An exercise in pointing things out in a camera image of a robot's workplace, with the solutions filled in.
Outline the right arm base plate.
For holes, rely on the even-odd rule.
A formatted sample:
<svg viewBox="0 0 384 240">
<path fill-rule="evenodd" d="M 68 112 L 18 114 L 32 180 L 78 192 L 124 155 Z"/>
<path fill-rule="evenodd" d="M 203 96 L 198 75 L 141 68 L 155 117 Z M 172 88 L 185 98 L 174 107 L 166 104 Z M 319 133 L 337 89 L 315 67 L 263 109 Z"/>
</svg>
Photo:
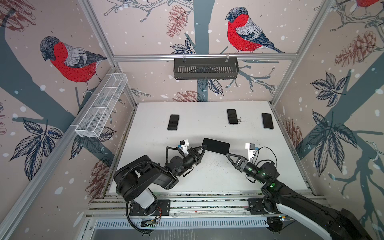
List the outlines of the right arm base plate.
<svg viewBox="0 0 384 240">
<path fill-rule="evenodd" d="M 276 205 L 266 198 L 248 199 L 248 204 L 247 211 L 252 215 L 275 214 L 277 211 Z"/>
</svg>

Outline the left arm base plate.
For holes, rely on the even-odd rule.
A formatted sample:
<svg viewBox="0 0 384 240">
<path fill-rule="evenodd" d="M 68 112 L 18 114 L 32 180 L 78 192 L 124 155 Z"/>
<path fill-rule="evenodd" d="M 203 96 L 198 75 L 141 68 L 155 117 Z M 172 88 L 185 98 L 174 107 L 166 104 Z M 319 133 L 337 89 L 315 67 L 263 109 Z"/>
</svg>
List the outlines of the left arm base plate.
<svg viewBox="0 0 384 240">
<path fill-rule="evenodd" d="M 136 202 L 131 202 L 129 206 L 129 216 L 151 217 L 168 216 L 170 214 L 170 200 L 155 200 L 148 208 L 142 208 Z"/>
</svg>

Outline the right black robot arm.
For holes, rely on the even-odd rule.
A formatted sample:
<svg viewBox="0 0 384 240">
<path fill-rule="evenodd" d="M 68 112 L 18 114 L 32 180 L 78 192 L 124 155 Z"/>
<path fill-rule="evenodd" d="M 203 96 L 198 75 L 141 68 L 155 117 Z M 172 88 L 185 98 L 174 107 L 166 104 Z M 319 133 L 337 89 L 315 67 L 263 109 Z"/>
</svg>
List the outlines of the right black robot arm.
<svg viewBox="0 0 384 240">
<path fill-rule="evenodd" d="M 271 160 L 258 167 L 243 156 L 226 154 L 233 167 L 263 186 L 264 209 L 268 213 L 287 215 L 324 240 L 371 240 L 360 221 L 346 209 L 335 209 L 318 204 L 278 180 L 279 172 Z"/>
</svg>

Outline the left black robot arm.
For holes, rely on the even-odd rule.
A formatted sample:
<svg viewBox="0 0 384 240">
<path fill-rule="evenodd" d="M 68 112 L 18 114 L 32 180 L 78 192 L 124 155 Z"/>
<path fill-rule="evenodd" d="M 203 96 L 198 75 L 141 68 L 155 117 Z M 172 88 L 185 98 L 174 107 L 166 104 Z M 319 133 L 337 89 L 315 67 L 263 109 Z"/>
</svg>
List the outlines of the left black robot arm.
<svg viewBox="0 0 384 240">
<path fill-rule="evenodd" d="M 182 150 L 166 147 L 166 163 L 162 167 L 144 155 L 118 169 L 114 174 L 116 193 L 129 203 L 139 205 L 144 215 L 151 215 L 160 209 L 158 200 L 149 189 L 155 184 L 170 190 L 179 183 L 179 177 L 186 177 L 198 166 L 207 150 L 206 145 Z"/>
</svg>

